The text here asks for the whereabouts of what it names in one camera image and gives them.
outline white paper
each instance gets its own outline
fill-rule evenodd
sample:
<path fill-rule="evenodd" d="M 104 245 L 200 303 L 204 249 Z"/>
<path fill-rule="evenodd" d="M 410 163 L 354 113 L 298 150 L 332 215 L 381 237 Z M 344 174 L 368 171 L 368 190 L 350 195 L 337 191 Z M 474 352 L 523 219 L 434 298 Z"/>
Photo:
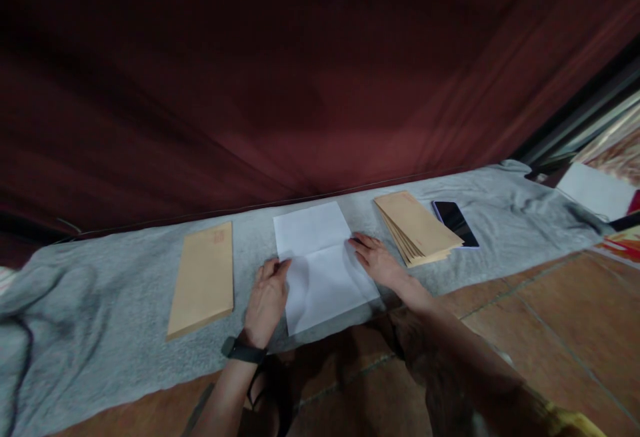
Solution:
<path fill-rule="evenodd" d="M 380 297 L 347 243 L 351 230 L 337 202 L 274 217 L 273 225 L 278 257 L 292 259 L 290 336 Z"/>
<path fill-rule="evenodd" d="M 605 222 L 627 215 L 636 191 L 633 185 L 582 163 L 571 164 L 557 189 Z"/>

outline black watch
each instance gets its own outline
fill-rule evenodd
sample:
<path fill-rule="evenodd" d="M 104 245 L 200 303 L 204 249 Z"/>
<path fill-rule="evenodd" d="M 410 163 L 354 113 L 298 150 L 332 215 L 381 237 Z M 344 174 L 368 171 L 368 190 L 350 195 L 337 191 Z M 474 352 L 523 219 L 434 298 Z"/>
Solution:
<path fill-rule="evenodd" d="M 240 342 L 236 337 L 227 337 L 225 343 L 222 345 L 222 354 L 227 358 L 260 365 L 267 355 L 267 349 L 249 347 Z"/>

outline smartphone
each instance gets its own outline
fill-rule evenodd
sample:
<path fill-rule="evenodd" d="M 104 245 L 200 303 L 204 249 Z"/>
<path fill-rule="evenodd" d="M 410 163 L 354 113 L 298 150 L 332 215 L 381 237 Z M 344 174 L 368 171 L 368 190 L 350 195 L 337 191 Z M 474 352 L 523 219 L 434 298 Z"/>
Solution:
<path fill-rule="evenodd" d="M 433 208 L 440 222 L 465 241 L 462 248 L 480 248 L 480 244 L 455 202 L 434 201 Z"/>

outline gray towel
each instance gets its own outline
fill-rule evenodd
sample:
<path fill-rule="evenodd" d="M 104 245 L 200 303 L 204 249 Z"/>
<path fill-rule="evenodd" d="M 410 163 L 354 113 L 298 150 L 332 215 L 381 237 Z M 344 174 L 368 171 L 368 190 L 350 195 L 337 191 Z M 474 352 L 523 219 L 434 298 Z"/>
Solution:
<path fill-rule="evenodd" d="M 0 297 L 0 434 L 40 437 L 221 369 L 242 329 L 255 269 L 277 255 L 273 217 L 335 200 L 351 230 L 383 240 L 401 262 L 373 198 L 410 191 L 423 205 L 456 201 L 481 248 L 410 270 L 435 295 L 520 272 L 601 240 L 607 226 L 505 161 L 478 170 L 312 202 L 149 228 L 39 250 Z M 234 312 L 165 342 L 183 237 L 233 222 Z M 367 304 L 293 337 L 284 319 L 270 349 L 288 350 L 366 322 Z"/>

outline brown floor tile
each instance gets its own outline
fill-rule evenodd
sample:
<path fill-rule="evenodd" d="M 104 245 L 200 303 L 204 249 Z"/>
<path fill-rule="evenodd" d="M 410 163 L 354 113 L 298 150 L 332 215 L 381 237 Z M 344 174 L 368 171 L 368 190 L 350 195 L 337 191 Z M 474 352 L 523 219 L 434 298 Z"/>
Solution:
<path fill-rule="evenodd" d="M 464 322 L 500 350 L 542 395 L 578 410 L 607 435 L 636 436 L 638 429 L 517 296 L 472 314 Z"/>
<path fill-rule="evenodd" d="M 300 409 L 298 436 L 430 436 L 425 391 L 395 358 Z"/>
<path fill-rule="evenodd" d="M 482 284 L 475 284 L 449 292 L 439 296 L 438 300 L 453 315 L 462 318 L 508 291 L 509 286 L 502 279 L 489 280 Z"/>
<path fill-rule="evenodd" d="M 570 254 L 568 256 L 565 256 L 565 257 L 562 257 L 562 258 L 559 258 L 559 259 L 549 260 L 548 262 L 545 262 L 544 264 L 540 264 L 538 266 L 531 267 L 530 269 L 525 270 L 524 272 L 519 272 L 518 274 L 513 274 L 512 276 L 505 277 L 504 280 L 505 280 L 505 282 L 507 282 L 507 284 L 510 287 L 518 286 L 518 285 L 522 284 L 523 282 L 526 282 L 527 280 L 531 280 L 535 276 L 538 276 L 542 272 L 545 272 L 545 271 L 549 270 L 552 267 L 559 266 L 563 262 L 566 262 L 568 260 L 573 259 L 576 255 L 577 254 Z"/>
<path fill-rule="evenodd" d="M 519 294 L 640 420 L 640 294 L 586 255 Z"/>
<path fill-rule="evenodd" d="M 203 376 L 142 399 L 113 407 L 55 434 L 56 437 L 176 437 L 209 383 L 219 372 Z"/>
<path fill-rule="evenodd" d="M 350 379 L 390 354 L 377 330 L 354 326 L 280 357 L 289 367 L 297 402 L 336 385 L 340 378 Z"/>
<path fill-rule="evenodd" d="M 604 255 L 597 254 L 596 252 L 587 251 L 587 256 L 595 260 L 599 265 L 611 270 L 619 279 L 622 280 L 623 285 L 636 294 L 640 294 L 640 270 L 635 269 L 627 264 L 618 262 L 617 260 L 605 257 Z"/>

